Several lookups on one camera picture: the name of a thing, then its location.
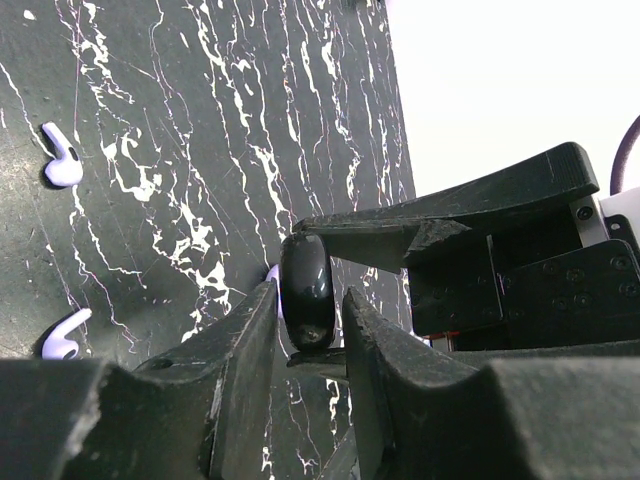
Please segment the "black earbud charging case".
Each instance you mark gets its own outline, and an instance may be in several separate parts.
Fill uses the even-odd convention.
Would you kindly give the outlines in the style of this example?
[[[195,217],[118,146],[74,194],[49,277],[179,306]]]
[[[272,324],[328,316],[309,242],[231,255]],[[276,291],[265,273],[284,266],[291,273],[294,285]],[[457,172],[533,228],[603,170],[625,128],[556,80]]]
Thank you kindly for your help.
[[[299,351],[329,348],[335,333],[331,259],[322,238],[294,233],[282,245],[280,295],[292,345]]]

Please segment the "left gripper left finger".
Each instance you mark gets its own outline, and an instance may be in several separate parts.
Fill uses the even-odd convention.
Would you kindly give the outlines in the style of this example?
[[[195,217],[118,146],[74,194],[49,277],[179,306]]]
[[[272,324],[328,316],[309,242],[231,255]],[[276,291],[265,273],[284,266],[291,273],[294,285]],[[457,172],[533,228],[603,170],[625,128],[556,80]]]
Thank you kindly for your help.
[[[275,285],[134,370],[97,360],[1,364],[5,479],[245,479],[260,465]]]

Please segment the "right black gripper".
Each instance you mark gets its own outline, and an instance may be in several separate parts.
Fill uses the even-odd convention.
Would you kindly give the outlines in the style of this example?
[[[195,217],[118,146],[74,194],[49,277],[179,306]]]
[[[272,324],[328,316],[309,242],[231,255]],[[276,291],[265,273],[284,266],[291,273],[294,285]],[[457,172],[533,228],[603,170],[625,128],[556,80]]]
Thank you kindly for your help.
[[[396,205],[307,217],[293,231],[321,237],[333,257],[391,273],[410,266],[415,334],[453,350],[636,340],[639,243],[612,238],[591,198],[556,210],[598,190],[586,151],[565,142]]]

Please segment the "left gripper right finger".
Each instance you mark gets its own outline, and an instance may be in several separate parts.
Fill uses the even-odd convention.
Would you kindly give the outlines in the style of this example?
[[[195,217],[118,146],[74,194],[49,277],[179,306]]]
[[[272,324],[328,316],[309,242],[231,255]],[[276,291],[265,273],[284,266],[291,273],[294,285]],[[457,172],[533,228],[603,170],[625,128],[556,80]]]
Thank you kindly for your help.
[[[443,353],[355,289],[342,321],[365,479],[635,479],[639,345]]]

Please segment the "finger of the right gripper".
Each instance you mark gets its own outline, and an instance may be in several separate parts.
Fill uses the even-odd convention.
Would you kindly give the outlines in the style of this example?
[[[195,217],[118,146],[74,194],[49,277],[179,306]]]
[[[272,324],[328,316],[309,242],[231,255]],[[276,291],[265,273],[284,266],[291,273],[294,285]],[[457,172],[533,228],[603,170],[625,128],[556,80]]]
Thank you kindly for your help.
[[[289,369],[327,380],[347,380],[344,348],[329,348],[317,352],[296,352],[286,363]]]

